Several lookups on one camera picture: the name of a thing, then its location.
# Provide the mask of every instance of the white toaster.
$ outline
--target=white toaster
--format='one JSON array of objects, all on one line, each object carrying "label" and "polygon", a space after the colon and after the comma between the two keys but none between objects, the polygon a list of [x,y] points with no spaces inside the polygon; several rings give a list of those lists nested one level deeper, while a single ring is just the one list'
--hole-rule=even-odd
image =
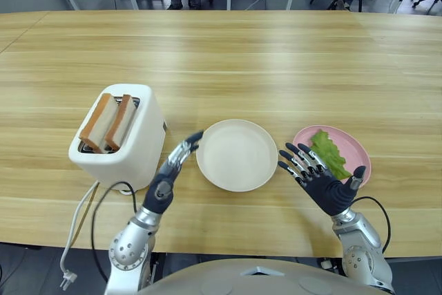
[{"label": "white toaster", "polygon": [[[131,95],[137,107],[120,149],[110,153],[93,153],[80,139],[100,97],[110,93],[117,102]],[[100,185],[109,188],[126,181],[137,191],[149,185],[155,175],[166,135],[166,122],[150,87],[141,84],[114,84],[105,88],[84,118],[69,147],[69,159],[91,174]],[[123,184],[114,189],[125,190]]]}]

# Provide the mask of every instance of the bread slice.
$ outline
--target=bread slice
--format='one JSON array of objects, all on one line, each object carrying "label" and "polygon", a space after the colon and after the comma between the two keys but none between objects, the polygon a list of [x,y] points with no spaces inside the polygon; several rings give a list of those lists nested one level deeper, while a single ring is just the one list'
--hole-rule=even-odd
[{"label": "bread slice", "polygon": [[118,107],[117,116],[104,136],[104,140],[112,149],[117,151],[121,148],[136,110],[133,98],[130,95],[123,95],[122,102]]},{"label": "bread slice", "polygon": [[79,138],[89,145],[95,153],[105,153],[104,136],[113,123],[118,103],[110,93],[104,93],[98,101],[88,123],[81,130]]}]

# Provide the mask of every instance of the table surface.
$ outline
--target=table surface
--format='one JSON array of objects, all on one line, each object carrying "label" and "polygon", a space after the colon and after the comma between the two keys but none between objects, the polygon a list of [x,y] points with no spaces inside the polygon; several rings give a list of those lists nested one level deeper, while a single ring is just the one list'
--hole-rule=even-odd
[{"label": "table surface", "polygon": [[[347,131],[373,164],[359,195],[378,198],[392,221],[386,255],[442,255],[441,23],[328,11],[0,15],[0,241],[65,245],[93,183],[68,159],[69,144],[100,91],[127,82],[155,91],[169,124],[162,160],[189,133],[229,118],[261,125],[279,147],[312,124]],[[385,239],[378,207],[354,208]],[[110,193],[97,246],[132,214],[129,197]],[[89,229],[90,214],[75,247],[90,247]],[[155,250],[341,255],[329,217],[283,170],[230,193],[204,179],[195,156]]]}]

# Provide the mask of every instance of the white plate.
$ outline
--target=white plate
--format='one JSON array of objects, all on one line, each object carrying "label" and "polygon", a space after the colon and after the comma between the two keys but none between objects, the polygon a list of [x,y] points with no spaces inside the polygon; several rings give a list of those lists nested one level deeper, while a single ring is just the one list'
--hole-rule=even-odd
[{"label": "white plate", "polygon": [[224,120],[210,126],[199,143],[196,160],[215,186],[250,191],[270,180],[278,149],[270,134],[246,120]]}]

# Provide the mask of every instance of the sneaker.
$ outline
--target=sneaker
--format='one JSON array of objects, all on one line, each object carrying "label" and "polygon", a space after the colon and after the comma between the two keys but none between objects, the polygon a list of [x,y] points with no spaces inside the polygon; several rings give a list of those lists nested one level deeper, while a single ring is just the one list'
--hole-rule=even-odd
[{"label": "sneaker", "polygon": [[171,4],[171,5],[167,8],[167,10],[180,10],[180,9],[182,9],[182,3],[180,3],[179,5]]},{"label": "sneaker", "polygon": [[336,10],[348,10],[350,11],[350,5],[343,0],[336,2]]}]

